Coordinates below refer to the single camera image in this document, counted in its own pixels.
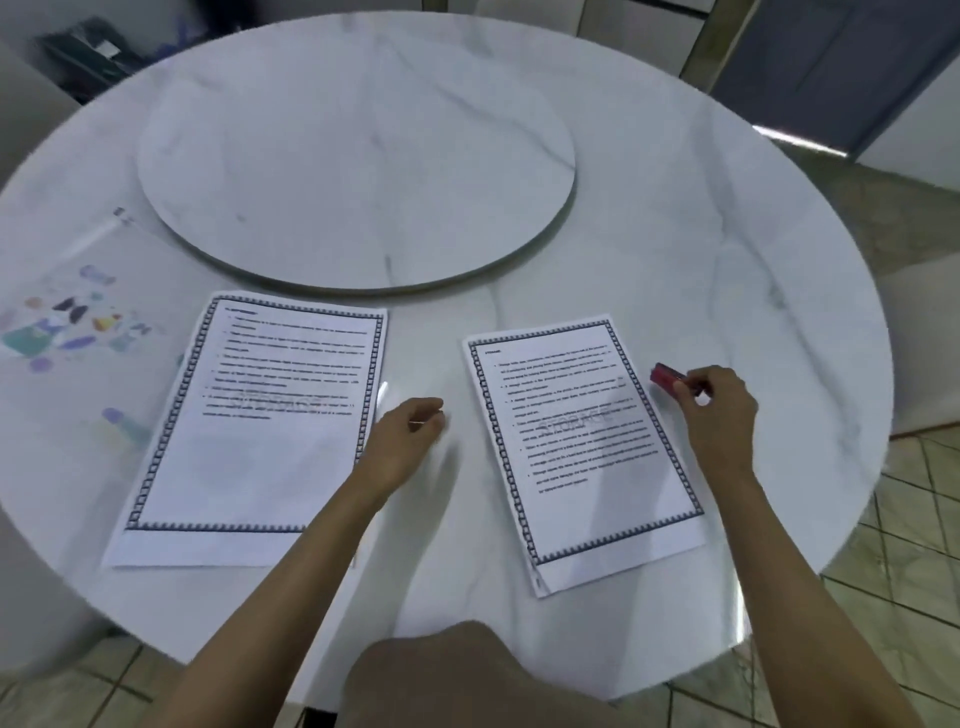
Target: person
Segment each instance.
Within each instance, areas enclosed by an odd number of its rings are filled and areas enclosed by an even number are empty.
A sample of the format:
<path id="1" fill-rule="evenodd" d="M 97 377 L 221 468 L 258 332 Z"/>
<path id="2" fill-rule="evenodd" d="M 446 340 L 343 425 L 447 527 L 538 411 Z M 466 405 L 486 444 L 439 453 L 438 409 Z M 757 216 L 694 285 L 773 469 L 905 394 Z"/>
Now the person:
<path id="1" fill-rule="evenodd" d="M 706 388 L 708 404 L 693 398 L 695 385 Z M 675 387 L 780 725 L 922 728 L 767 502 L 753 468 L 757 405 L 744 382 L 733 370 L 708 367 Z M 273 726 L 364 530 L 444 430 L 443 404 L 408 400 L 383 416 L 352 474 L 158 701 L 147 725 Z M 423 425 L 413 431 L 414 422 Z M 628 720 L 607 703 L 537 680 L 491 629 L 467 622 L 369 647 L 350 671 L 337 724 L 602 727 Z"/>

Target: decorative page border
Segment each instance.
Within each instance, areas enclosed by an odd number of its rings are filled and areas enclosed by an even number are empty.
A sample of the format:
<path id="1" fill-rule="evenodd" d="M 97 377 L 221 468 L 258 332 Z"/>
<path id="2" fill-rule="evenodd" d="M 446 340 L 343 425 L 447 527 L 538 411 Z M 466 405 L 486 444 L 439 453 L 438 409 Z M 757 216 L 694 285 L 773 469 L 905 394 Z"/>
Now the decorative page border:
<path id="1" fill-rule="evenodd" d="M 163 421 L 163 429 L 156 442 L 156 449 L 150 459 L 150 465 L 147 467 L 147 474 L 140 483 L 140 491 L 133 502 L 130 514 L 127 516 L 125 531 L 198 531 L 198 532 L 218 532 L 218 533 L 301 533 L 306 528 L 305 523 L 268 525 L 264 523 L 177 523 L 177 522 L 151 522 L 140 520 L 144 506 L 147 504 L 147 498 L 154 486 L 156 473 L 159 470 L 160 462 L 170 443 L 170 437 L 173 434 L 174 426 L 177 424 L 177 418 L 180 416 L 180 410 L 183 407 L 183 401 L 186 399 L 187 390 L 190 388 L 190 381 L 193 379 L 194 372 L 197 369 L 197 362 L 204 349 L 206 334 L 209 331 L 210 323 L 213 321 L 213 314 L 217 310 L 220 301 L 234 301 L 236 303 L 251 303 L 253 305 L 268 306 L 270 308 L 282 308 L 290 311 L 303 311 L 305 313 L 321 313 L 329 316 L 345 316 L 354 319 L 375 319 L 376 329 L 373 332 L 373 346 L 371 351 L 370 369 L 367 373 L 367 389 L 364 393 L 363 411 L 360 414 L 360 431 L 357 435 L 357 447 L 354 453 L 353 462 L 360 459 L 363 454 L 364 442 L 367 438 L 367 426 L 370 422 L 370 407 L 373 402 L 373 386 L 376 380 L 376 363 L 380 355 L 380 344 L 383 338 L 383 314 L 366 313 L 363 311 L 339 311 L 329 308 L 320 308 L 311 305 L 296 305 L 294 303 L 280 303 L 276 301 L 264 301 L 250 296 L 235 296 L 225 294 L 214 296 L 201 320 L 200 328 L 194 339 L 193 347 L 190 350 L 190 356 L 183 367 L 183 376 L 177 385 L 177 393 L 174 396 L 173 404 Z"/>
<path id="2" fill-rule="evenodd" d="M 653 423 L 657 434 L 660 436 L 660 442 L 663 444 L 663 448 L 666 450 L 666 453 L 670 458 L 670 462 L 673 464 L 674 470 L 677 471 L 677 475 L 680 477 L 680 481 L 684 485 L 684 489 L 686 490 L 687 496 L 690 498 L 690 505 L 693 506 L 693 510 L 677 516 L 671 516 L 668 519 L 660 519 L 659 521 L 644 523 L 643 525 L 637 526 L 636 528 L 630 528 L 626 531 L 618 531 L 609 536 L 605 536 L 602 539 L 586 541 L 582 544 L 572 546 L 571 548 L 564 548 L 560 551 L 554 551 L 547 554 L 539 554 L 537 552 L 537 546 L 534 543 L 533 534 L 530 532 L 530 524 L 528 523 L 526 513 L 523 510 L 523 501 L 520 498 L 519 490 L 516 487 L 516 478 L 514 476 L 514 469 L 510 464 L 510 455 L 508 454 L 507 447 L 503 441 L 503 434 L 500 430 L 500 422 L 497 420 L 496 410 L 493 407 L 493 399 L 490 394 L 490 389 L 487 386 L 487 377 L 484 375 L 483 365 L 480 363 L 480 355 L 477 353 L 476 348 L 479 346 L 487 346 L 489 344 L 500 344 L 503 342 L 518 341 L 520 339 L 533 339 L 539 336 L 550 336 L 555 333 L 564 333 L 566 331 L 574 331 L 580 328 L 593 328 L 598 326 L 602 326 L 607 329 L 607 334 L 610 336 L 613 346 L 616 348 L 616 352 L 620 355 L 620 360 L 623 362 L 623 366 L 626 368 L 627 374 L 630 375 L 630 379 L 634 383 L 636 392 L 639 394 L 640 400 L 643 402 L 643 406 L 647 410 L 647 414 L 650 416 L 650 421 Z M 677 453 L 674 452 L 673 446 L 670 445 L 670 441 L 666 437 L 666 432 L 663 430 L 663 426 L 660 424 L 657 413 L 654 411 L 653 405 L 647 399 L 647 394 L 643 391 L 643 387 L 640 385 L 640 380 L 637 378 L 634 368 L 630 365 L 630 359 L 627 357 L 626 352 L 624 352 L 623 347 L 620 345 L 619 339 L 616 337 L 616 333 L 613 331 L 613 325 L 610 319 L 588 321 L 582 324 L 572 324 L 570 326 L 549 328 L 543 331 L 533 331 L 530 333 L 495 336 L 489 339 L 477 339 L 476 341 L 468 342 L 468 348 L 470 351 L 470 358 L 472 360 L 473 368 L 476 370 L 477 379 L 480 382 L 480 389 L 483 391 L 484 407 L 487 410 L 487 417 L 490 419 L 493 438 L 496 442 L 497 454 L 499 455 L 500 462 L 503 465 L 503 472 L 506 474 L 507 485 L 510 488 L 511 500 L 514 502 L 516 519 L 520 524 L 520 531 L 522 532 L 523 540 L 527 545 L 527 552 L 530 554 L 530 558 L 533 560 L 534 565 L 542 566 L 543 564 L 549 564 L 551 561 L 557 561 L 565 558 L 566 556 L 573 556 L 574 554 L 583 553 L 584 551 L 599 548 L 600 546 L 607 546 L 617 541 L 623 541 L 624 539 L 639 536 L 641 533 L 648 533 L 649 531 L 663 528 L 664 526 L 671 525 L 672 523 L 679 523 L 681 521 L 686 521 L 688 519 L 704 515 L 703 506 L 701 506 L 700 501 L 693 492 L 693 488 L 690 487 L 690 481 L 686 477 L 684 467 L 680 464 L 680 459 L 677 457 Z"/>

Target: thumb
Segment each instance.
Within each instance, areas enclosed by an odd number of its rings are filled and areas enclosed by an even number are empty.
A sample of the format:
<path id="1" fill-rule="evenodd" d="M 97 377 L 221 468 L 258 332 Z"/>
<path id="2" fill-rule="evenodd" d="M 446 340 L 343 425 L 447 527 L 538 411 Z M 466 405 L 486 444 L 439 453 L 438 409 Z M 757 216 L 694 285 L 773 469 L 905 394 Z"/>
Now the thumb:
<path id="1" fill-rule="evenodd" d="M 677 402 L 680 403 L 680 408 L 684 411 L 684 418 L 688 419 L 700 405 L 693 399 L 690 388 L 680 379 L 673 383 L 673 393 L 677 395 Z"/>
<path id="2" fill-rule="evenodd" d="M 443 410 L 434 413 L 429 420 L 427 420 L 423 425 L 420 426 L 416 432 L 414 432 L 411 437 L 414 442 L 417 443 L 417 447 L 420 448 L 420 451 L 426 454 L 437 439 L 440 437 L 441 433 L 444 431 L 446 426 L 446 415 Z"/>

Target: red object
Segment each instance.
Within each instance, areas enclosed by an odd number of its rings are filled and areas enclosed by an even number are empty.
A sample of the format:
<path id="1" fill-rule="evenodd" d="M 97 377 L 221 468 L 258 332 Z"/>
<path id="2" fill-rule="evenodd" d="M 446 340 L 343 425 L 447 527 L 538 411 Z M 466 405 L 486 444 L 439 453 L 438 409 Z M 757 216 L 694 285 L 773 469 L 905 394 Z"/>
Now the red object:
<path id="1" fill-rule="evenodd" d="M 673 383 L 675 381 L 684 381 L 685 378 L 685 375 L 676 369 L 671 369 L 666 364 L 660 364 L 659 362 L 650 372 L 650 381 L 661 387 L 674 400 L 677 398 L 677 394 L 673 391 Z M 698 385 L 691 387 L 690 391 L 694 397 L 698 397 L 704 391 L 704 388 Z"/>

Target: chair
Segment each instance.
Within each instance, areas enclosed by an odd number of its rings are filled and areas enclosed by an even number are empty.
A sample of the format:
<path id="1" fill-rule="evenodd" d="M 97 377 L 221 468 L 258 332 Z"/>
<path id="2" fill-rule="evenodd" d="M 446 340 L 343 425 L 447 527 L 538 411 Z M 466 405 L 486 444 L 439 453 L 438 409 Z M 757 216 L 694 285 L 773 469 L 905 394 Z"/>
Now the chair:
<path id="1" fill-rule="evenodd" d="M 960 422 L 960 254 L 883 276 L 894 357 L 893 433 Z"/>
<path id="2" fill-rule="evenodd" d="M 0 188 L 76 108 L 73 99 L 0 44 Z M 40 560 L 2 505 L 0 675 L 33 677 L 83 655 L 110 623 Z"/>
<path id="3" fill-rule="evenodd" d="M 576 36 L 585 3 L 586 0 L 478 0 L 473 14 Z"/>

